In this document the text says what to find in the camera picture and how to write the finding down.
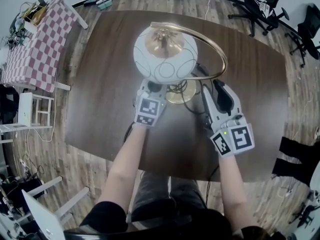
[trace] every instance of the checkered tablecloth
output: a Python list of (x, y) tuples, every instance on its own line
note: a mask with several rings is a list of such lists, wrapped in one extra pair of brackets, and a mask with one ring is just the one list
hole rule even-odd
[(37, 33), (28, 33), (28, 44), (18, 44), (10, 51), (1, 83), (28, 84), (53, 92), (60, 54), (75, 21), (76, 15), (64, 0), (51, 0)]

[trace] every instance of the curved brass arm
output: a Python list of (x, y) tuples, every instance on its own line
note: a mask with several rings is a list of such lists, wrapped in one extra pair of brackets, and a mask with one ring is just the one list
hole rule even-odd
[(185, 80), (207, 80), (207, 79), (216, 79), (220, 76), (222, 76), (228, 67), (228, 59), (227, 56), (225, 55), (224, 51), (220, 48), (219, 45), (217, 45), (214, 41), (206, 37), (205, 35), (194, 31), (192, 29), (175, 25), (172, 23), (161, 23), (161, 22), (151, 22), (150, 24), (151, 28), (154, 29), (164, 29), (164, 30), (170, 30), (170, 31), (176, 31), (176, 32), (181, 32), (187, 35), (190, 35), (196, 39), (199, 39), (200, 41), (206, 43), (209, 45), (211, 48), (213, 48), (221, 57), (222, 59), (222, 70), (219, 73), (213, 74), (213, 75), (208, 75), (208, 76), (198, 76), (198, 77), (186, 77)]

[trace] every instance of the table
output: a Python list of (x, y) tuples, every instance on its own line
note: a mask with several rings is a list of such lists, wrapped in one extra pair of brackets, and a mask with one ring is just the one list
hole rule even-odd
[[(279, 153), (287, 117), (285, 59), (236, 30), (184, 15), (110, 11), (100, 16), (69, 95), (66, 143), (114, 160), (134, 120), (133, 99), (143, 80), (134, 62), (134, 44), (152, 21), (176, 23), (198, 31), (224, 50), (229, 67), (220, 80), (239, 96), (255, 139), (255, 148), (237, 156), (237, 162), (244, 181), (266, 180)], [(196, 43), (198, 62), (211, 73), (220, 71), (222, 62), (217, 53), (200, 41)], [(187, 105), (203, 110), (200, 95)], [(203, 120), (188, 112), (183, 104), (168, 104), (146, 137), (139, 168), (162, 175), (208, 180), (218, 164), (218, 155), (206, 136)], [(212, 180), (218, 181), (219, 173)]]
[(28, 33), (27, 45), (9, 52), (1, 83), (32, 85), (52, 93), (60, 54), (77, 17), (64, 0), (51, 0), (36, 34)]

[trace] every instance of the person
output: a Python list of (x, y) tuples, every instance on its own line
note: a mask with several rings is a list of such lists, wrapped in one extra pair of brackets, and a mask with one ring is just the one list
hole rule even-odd
[(280, 151), (285, 155), (297, 158), (301, 163), (292, 163), (277, 158), (272, 173), (275, 176), (294, 177), (306, 184), (311, 190), (320, 191), (320, 129), (314, 134), (315, 143), (312, 146), (282, 137)]
[(76, 239), (75, 234), (81, 235), (79, 239), (86, 239), (88, 235), (90, 239), (134, 236), (185, 239), (200, 235), (219, 240), (270, 239), (253, 217), (234, 155), (219, 158), (224, 215), (206, 207), (196, 181), (171, 177), (169, 193), (168, 177), (146, 171), (131, 213), (131, 221), (140, 222), (145, 229), (137, 230), (126, 223), (146, 133), (145, 126), (136, 123), (132, 126), (97, 204), (78, 228), (64, 232), (67, 239)]

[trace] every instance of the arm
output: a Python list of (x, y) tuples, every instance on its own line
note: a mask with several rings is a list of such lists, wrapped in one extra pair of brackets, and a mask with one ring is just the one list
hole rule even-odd
[(113, 202), (128, 212), (146, 132), (145, 126), (132, 126), (131, 134), (116, 155), (98, 203)]
[(232, 230), (258, 226), (248, 207), (244, 182), (235, 156), (219, 157), (219, 166), (224, 215), (231, 223)]

